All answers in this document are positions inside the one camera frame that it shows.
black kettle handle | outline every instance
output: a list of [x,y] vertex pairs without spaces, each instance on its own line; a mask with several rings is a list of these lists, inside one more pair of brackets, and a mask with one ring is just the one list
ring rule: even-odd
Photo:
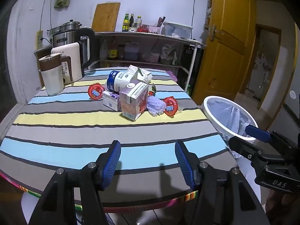
[[95,32],[91,28],[79,28],[76,33],[78,41],[81,36],[88,36],[90,39],[90,59],[81,65],[84,69],[90,66],[92,62],[96,61],[96,36]]

blue gripper pad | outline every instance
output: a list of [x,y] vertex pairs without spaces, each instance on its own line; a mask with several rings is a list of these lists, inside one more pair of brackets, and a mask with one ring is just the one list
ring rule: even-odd
[[185,183],[195,191],[200,186],[200,173],[197,164],[200,163],[199,159],[194,153],[190,153],[184,142],[178,140],[175,143],[175,155],[179,163]]
[[245,128],[245,133],[265,143],[272,141],[272,137],[269,132],[256,128],[253,125],[248,125]]
[[114,140],[105,155],[101,157],[99,163],[100,179],[102,179],[102,190],[109,186],[110,182],[112,181],[120,155],[121,144],[119,141]]

white kettle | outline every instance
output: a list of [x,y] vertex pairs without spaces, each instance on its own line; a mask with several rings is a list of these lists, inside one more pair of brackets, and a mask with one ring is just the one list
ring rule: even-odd
[[64,85],[73,83],[83,77],[83,68],[81,66],[80,46],[78,42],[54,47],[51,53],[61,53],[62,57],[68,57],[70,62],[62,61],[62,76]]

stainless steel pot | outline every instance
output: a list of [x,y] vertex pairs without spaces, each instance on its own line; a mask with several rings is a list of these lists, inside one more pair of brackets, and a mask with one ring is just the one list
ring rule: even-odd
[[77,21],[73,21],[73,19],[70,20],[70,22],[64,23],[61,26],[62,31],[67,31],[67,30],[77,30],[80,28],[82,24]]
[[52,39],[52,36],[57,33],[57,32],[60,32],[62,30],[62,27],[61,26],[58,26],[58,27],[55,27],[53,29],[50,29],[50,30],[47,30],[47,34],[48,34],[48,37],[50,39]]

red cup lid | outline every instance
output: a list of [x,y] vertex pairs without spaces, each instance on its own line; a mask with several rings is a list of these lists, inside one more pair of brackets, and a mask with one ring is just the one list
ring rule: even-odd
[[163,101],[166,104],[165,114],[167,114],[168,116],[174,116],[178,110],[177,100],[173,96],[170,96],[163,99]]
[[99,83],[95,83],[90,85],[88,88],[88,95],[93,99],[93,100],[99,100],[102,98],[102,93],[104,91],[104,87],[100,85]]

